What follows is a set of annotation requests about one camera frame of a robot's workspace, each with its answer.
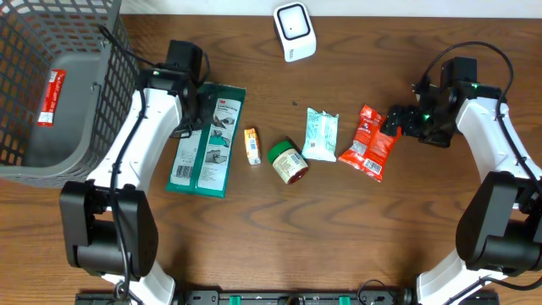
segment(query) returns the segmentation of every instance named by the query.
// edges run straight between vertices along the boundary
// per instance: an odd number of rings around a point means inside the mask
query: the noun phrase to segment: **gray plastic basket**
[[[119,8],[119,0],[0,0],[0,185],[59,188],[102,161],[135,90],[133,59],[96,28],[130,48]],[[38,126],[52,69],[66,76],[53,127]]]

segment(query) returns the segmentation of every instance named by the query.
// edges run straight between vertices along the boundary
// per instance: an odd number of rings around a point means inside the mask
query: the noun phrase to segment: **white sensor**
[[[274,10],[274,30],[285,60],[293,62],[316,52],[316,35],[303,3],[289,3]]]

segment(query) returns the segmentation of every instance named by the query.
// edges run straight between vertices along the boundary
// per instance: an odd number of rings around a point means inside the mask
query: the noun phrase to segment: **green jar lid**
[[[293,145],[291,145],[290,141],[282,141],[281,143],[275,145],[271,150],[268,152],[268,160],[271,164],[273,164],[273,161],[283,152],[287,151],[290,148],[294,148]]]

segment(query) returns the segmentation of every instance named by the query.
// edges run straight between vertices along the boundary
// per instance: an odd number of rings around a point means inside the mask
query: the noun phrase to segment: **wood grain surface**
[[[285,137],[302,147],[310,107],[340,115],[342,153],[363,104],[385,113],[414,103],[410,85],[441,50],[470,40],[494,43],[515,65],[512,122],[542,164],[542,20],[317,17],[316,54],[292,64],[269,17],[124,22],[135,52],[155,62],[165,60],[171,39],[203,48],[212,81],[247,89],[239,131],[257,127],[264,152]],[[506,84],[506,66],[491,51],[466,47],[456,55],[478,59],[483,83]],[[343,163],[311,161],[308,174],[287,186],[265,158],[248,164],[238,134],[226,198],[187,196],[164,190],[177,145],[164,148],[148,196],[160,233],[158,262],[181,282],[225,290],[345,290],[368,279],[411,284],[454,248],[457,221],[480,183],[462,136],[449,149],[401,138],[382,183]],[[111,288],[68,266],[58,191],[0,184],[0,303],[70,304],[78,291]],[[502,304],[539,304],[542,297],[542,290],[495,289]]]

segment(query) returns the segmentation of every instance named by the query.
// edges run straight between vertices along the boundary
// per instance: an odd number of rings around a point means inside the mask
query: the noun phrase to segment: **jar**
[[[308,171],[307,163],[289,141],[271,148],[268,160],[286,184],[298,181]]]

